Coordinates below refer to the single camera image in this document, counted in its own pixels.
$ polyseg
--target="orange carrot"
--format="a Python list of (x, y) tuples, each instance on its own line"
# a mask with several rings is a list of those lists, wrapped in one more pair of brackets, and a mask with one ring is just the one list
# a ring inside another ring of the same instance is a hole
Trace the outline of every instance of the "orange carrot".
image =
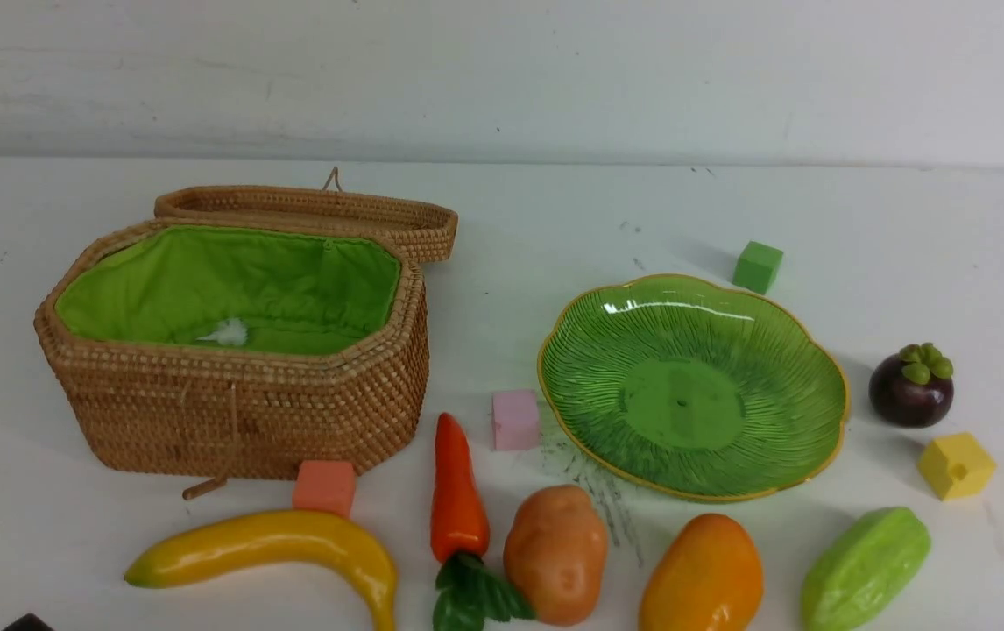
[(455, 416), (443, 412), (436, 426), (433, 555), (441, 564), (460, 552), (482, 557), (490, 544), (491, 524), (475, 484), (471, 447)]

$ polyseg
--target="green fabric lining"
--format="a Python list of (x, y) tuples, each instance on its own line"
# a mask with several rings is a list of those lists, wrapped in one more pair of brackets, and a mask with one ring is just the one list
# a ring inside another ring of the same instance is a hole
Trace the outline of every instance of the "green fabric lining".
[(331, 355), (389, 320), (402, 264), (338, 236), (176, 226), (81, 272), (54, 308), (89, 340), (201, 345), (241, 319), (245, 351)]

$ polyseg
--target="toy carrot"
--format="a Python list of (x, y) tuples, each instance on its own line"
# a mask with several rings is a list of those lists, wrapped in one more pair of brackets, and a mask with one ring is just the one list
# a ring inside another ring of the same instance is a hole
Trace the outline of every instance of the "toy carrot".
[(533, 620), (533, 608), (513, 585), (486, 570), (483, 555), (491, 524), (471, 466), (471, 447), (455, 416), (443, 412), (436, 426), (436, 488), (431, 548), (442, 564), (433, 631), (481, 631), (486, 619)]

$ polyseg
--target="woven rattan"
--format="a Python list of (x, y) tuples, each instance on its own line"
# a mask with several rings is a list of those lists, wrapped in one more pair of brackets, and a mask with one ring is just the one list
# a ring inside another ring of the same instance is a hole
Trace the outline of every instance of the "woven rattan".
[(438, 205), (358, 193), (274, 187), (196, 187), (155, 200), (155, 216), (318, 226), (323, 235), (378, 236), (418, 263), (451, 255), (458, 215)]
[[(455, 213), (385, 197), (250, 187), (189, 189), (155, 208), (157, 219), (85, 248), (34, 320), (46, 362), (102, 463), (213, 476), (203, 484), (211, 490), (226, 476), (293, 479), (303, 460), (346, 460), (361, 474), (413, 439), (429, 382), (419, 262), (450, 254)], [(330, 218), (317, 220), (323, 211)], [(66, 331), (54, 303), (74, 278), (178, 224), (373, 239), (402, 263), (388, 324), (330, 356), (82, 340)]]

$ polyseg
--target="orange mango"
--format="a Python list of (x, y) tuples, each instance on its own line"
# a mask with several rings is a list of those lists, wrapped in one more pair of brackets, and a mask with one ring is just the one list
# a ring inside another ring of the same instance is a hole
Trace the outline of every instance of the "orange mango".
[(690, 520), (650, 576), (639, 631), (742, 631), (763, 600), (759, 552), (737, 520)]

